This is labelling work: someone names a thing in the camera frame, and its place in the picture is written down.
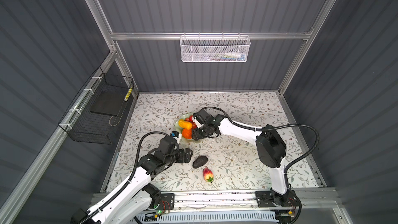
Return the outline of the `dark fake avocado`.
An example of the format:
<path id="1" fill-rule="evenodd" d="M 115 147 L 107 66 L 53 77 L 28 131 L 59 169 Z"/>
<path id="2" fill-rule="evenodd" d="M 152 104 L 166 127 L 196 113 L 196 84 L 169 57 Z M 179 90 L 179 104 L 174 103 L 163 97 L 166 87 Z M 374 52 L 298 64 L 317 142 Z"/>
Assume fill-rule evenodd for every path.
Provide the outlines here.
<path id="1" fill-rule="evenodd" d="M 207 162 L 208 162 L 208 158 L 206 156 L 199 156 L 192 163 L 192 167 L 194 169 L 198 169 L 198 168 L 204 166 Z"/>

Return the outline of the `red fake grape bunch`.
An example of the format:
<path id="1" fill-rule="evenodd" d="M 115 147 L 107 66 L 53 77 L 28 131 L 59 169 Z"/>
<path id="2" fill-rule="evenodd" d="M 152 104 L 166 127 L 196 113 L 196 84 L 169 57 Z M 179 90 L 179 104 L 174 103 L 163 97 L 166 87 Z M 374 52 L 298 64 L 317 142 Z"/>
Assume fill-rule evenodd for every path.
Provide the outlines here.
<path id="1" fill-rule="evenodd" d="M 190 123 L 190 127 L 191 127 L 190 129 L 196 129 L 196 128 L 197 128 L 197 125 L 196 125 L 196 123 L 194 122 L 193 115 L 191 115 L 191 116 L 185 118 L 184 120 L 185 120 L 186 122 L 189 122 L 189 123 Z"/>

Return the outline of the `orange fake tangerine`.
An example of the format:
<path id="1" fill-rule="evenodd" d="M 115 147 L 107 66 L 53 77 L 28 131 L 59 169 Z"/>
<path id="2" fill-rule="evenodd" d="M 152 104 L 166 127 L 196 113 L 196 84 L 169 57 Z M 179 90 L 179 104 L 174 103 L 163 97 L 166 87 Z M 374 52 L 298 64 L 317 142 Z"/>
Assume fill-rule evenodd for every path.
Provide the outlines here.
<path id="1" fill-rule="evenodd" d="M 192 130 L 191 129 L 189 129 L 189 130 L 183 129 L 181 135 L 182 135 L 182 137 L 190 140 L 190 139 L 192 139 Z"/>

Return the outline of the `yellow fake corn cob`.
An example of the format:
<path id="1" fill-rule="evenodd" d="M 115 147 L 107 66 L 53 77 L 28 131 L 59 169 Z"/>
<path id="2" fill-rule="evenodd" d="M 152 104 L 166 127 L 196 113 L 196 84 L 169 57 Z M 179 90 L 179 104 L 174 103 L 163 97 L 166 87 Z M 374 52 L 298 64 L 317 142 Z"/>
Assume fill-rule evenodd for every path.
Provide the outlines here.
<path id="1" fill-rule="evenodd" d="M 193 127 L 193 124 L 191 122 L 189 122 L 189 121 L 184 120 L 184 119 L 180 119 L 178 121 L 178 126 L 180 128 L 186 129 L 186 130 L 191 130 L 192 127 Z"/>

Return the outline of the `green scalloped fruit bowl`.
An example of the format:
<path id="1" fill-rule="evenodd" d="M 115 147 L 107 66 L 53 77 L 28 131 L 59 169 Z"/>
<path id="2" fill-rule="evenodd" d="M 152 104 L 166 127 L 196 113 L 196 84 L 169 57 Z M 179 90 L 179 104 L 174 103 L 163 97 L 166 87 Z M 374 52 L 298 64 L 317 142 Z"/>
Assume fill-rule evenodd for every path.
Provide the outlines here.
<path id="1" fill-rule="evenodd" d="M 180 143 L 184 143 L 184 144 L 188 144 L 188 143 L 199 144 L 199 143 L 201 142 L 201 140 L 195 141 L 195 140 L 193 140 L 193 139 L 187 139 L 187 138 L 183 137 L 183 136 L 182 136 L 183 128 L 180 127 L 179 124 L 178 124 L 178 122 L 179 122 L 180 119 L 189 118 L 189 117 L 190 117 L 191 115 L 193 115 L 193 114 L 194 114 L 194 112 L 183 114 L 183 115 L 181 115 L 181 116 L 177 119 L 177 121 L 175 122 L 174 128 L 175 128 L 175 131 L 177 131 L 177 132 L 179 133 Z"/>

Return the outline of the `red yellow fake mango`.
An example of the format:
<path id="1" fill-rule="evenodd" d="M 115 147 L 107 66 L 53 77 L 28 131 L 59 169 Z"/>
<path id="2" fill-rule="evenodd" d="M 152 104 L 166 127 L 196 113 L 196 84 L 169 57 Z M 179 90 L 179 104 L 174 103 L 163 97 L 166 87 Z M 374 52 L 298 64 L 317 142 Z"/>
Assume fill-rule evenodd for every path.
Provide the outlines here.
<path id="1" fill-rule="evenodd" d="M 209 168 L 203 169 L 203 177 L 204 177 L 204 180 L 207 182 L 212 183 L 214 181 L 214 174 Z"/>

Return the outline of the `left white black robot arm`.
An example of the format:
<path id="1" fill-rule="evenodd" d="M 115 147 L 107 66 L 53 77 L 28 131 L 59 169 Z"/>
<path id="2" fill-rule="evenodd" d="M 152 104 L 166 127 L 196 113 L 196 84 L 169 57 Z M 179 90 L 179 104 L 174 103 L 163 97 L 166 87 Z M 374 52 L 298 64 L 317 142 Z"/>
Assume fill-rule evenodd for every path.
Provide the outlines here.
<path id="1" fill-rule="evenodd" d="M 174 136 L 165 135 L 145 156 L 136 154 L 133 171 L 120 185 L 89 209 L 79 209 L 70 222 L 126 224 L 142 211 L 156 208 L 161 192 L 151 181 L 175 163 L 189 163 L 192 156 L 191 149 L 180 148 Z"/>

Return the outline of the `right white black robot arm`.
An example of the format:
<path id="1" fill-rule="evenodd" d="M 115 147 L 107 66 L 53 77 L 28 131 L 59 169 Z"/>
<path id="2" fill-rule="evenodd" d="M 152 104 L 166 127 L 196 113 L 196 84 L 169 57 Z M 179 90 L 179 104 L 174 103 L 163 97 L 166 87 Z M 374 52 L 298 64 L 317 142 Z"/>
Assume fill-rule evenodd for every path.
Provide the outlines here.
<path id="1" fill-rule="evenodd" d="M 214 117 L 207 110 L 194 113 L 191 119 L 197 126 L 192 131 L 195 141 L 227 135 L 254 145 L 260 162 L 269 168 L 272 187 L 268 198 L 276 206 L 288 202 L 290 187 L 287 179 L 287 146 L 272 125 L 267 125 L 265 129 L 254 127 L 233 121 L 226 115 Z"/>

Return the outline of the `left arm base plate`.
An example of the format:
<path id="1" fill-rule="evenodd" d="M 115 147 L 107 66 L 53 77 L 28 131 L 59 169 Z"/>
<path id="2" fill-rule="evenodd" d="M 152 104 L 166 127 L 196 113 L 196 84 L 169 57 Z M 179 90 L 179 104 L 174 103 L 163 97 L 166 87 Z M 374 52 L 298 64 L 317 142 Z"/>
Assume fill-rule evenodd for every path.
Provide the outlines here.
<path id="1" fill-rule="evenodd" d="M 150 208 L 156 211 L 170 211 L 174 209 L 175 194 L 161 193 L 152 199 Z"/>

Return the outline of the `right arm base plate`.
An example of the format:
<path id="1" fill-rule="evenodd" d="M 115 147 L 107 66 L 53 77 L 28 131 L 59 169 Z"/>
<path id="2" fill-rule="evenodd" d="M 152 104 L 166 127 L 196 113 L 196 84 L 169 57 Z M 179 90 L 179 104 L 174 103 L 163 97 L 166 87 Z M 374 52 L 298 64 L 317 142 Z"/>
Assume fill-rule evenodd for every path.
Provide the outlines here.
<path id="1" fill-rule="evenodd" d="M 293 207 L 296 209 L 301 205 L 300 200 L 291 189 L 288 189 L 283 195 L 272 189 L 256 191 L 255 197 L 258 207 Z"/>

